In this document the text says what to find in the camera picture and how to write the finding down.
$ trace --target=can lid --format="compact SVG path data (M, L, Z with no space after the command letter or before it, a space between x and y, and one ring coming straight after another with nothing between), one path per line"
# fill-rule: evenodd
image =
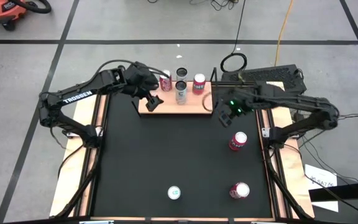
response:
M172 200L176 200L180 197L180 189L177 186L172 186L168 189L168 197Z
M204 82L205 81L205 75L204 74L196 74L195 76L194 76L194 80L196 81L196 82L199 82L199 83L202 83L202 82Z
M249 187L245 183L240 183L237 185L237 194L240 195L240 197L246 197L249 195Z
M236 141L239 143L246 143L247 142L247 135L242 131L236 133Z
M186 83L184 81L177 81L175 88L177 90L186 90Z
M185 77L187 75L187 70L185 68L178 68L177 75L180 77Z
M171 76L171 72L169 70L162 70L165 74L167 74L169 77Z

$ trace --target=soda can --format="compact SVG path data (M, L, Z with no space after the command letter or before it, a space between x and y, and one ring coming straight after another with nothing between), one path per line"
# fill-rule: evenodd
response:
M187 84L184 81L179 81L175 84L176 89L176 99L179 105L186 103L186 91L187 91Z
M196 74L193 80L193 93L200 95L204 92L205 87L205 75Z
M238 182L230 189L230 196L234 199L246 198L249 195L249 187L246 183Z
M172 89L172 76L168 70L163 71L165 74L169 76L169 78L160 75L160 87L163 91L170 91Z
M176 200L180 197L180 189L177 186L172 186L168 189L168 197L172 200Z
M238 151L242 146L246 144L246 142L247 142L247 135L239 131L230 140L229 147L234 151Z
M178 68L177 81L187 81L187 70L185 68Z

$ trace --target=wooden table frame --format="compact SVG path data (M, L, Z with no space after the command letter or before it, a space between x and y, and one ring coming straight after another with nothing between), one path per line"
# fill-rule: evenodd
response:
M282 82L268 82L269 84L273 84L276 86L280 86L283 88ZM82 124L91 124L94 125L102 125L104 119L104 115L106 114L106 110L108 108L108 96L92 96L77 102L76 110L73 119L82 123ZM271 116L273 118L274 125L277 127L284 127L292 123L290 110L288 108L274 108L271 110ZM262 111L262 122L266 128L270 127L269 124L269 116L266 111ZM78 137L73 139L69 139L67 142L67 150L65 152L65 158L68 156L73 149L76 149L80 144L82 144L82 140ZM298 144L296 139L289 139L286 142L287 145L293 146L298 149ZM75 191L78 189L79 184L85 172L83 172L85 162L88 162L87 172L91 169L94 161L94 157L96 154L96 149L85 149L82 148L78 151L72 158L70 158L66 164L63 166L62 171L60 173L60 178L57 183L57 188L55 192L55 196L52 203L52 208L50 211L50 216L56 215L59 213L67 204L67 202L71 199ZM314 217L313 207L311 205L311 200L308 192L308 183L307 179L304 175L304 170L302 166L302 161L300 158L300 154L295 152L288 146L285 146L280 150L280 157L282 168L285 176L285 182L287 184L287 189L293 195L295 200L301 205L303 210ZM272 159L272 164L277 171L278 164L275 159ZM80 207L76 208L75 215L84 216L89 213L90 209L90 201L91 201L91 182L81 200ZM268 183L269 185L273 184L275 186L275 193L277 195L278 202L278 214L274 214L274 210L272 209L273 217L282 217L289 218L286 215L285 202L283 199L283 195L277 185L272 182ZM297 215L291 209L291 213L293 218L296 218ZM145 218L142 217L92 217L93 220L131 220L131 221L145 221ZM206 222L228 222L227 218L151 218L151 221L175 221L175 220L189 220L189 221L206 221ZM274 218L235 218L235 222L249 222L249 221L274 221Z

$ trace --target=white paper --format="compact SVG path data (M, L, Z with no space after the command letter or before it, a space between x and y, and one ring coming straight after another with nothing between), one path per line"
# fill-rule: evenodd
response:
M323 185L324 187L337 186L336 175L329 171L306 164L305 165L305 174L312 180ZM309 183L309 190L322 188L320 185L314 183L313 181L311 181L309 179L308 179L308 183ZM319 206L320 208L325 208L325 209L328 209L328 210L331 210L334 212L338 212L338 201L312 202L311 204Z

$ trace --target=silver can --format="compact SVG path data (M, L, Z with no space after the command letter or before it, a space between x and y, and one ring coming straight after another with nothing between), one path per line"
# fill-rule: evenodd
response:
M177 70L177 81L187 81L187 69L178 68Z
M184 81L178 81L175 84L176 99L179 105L186 103L187 84Z

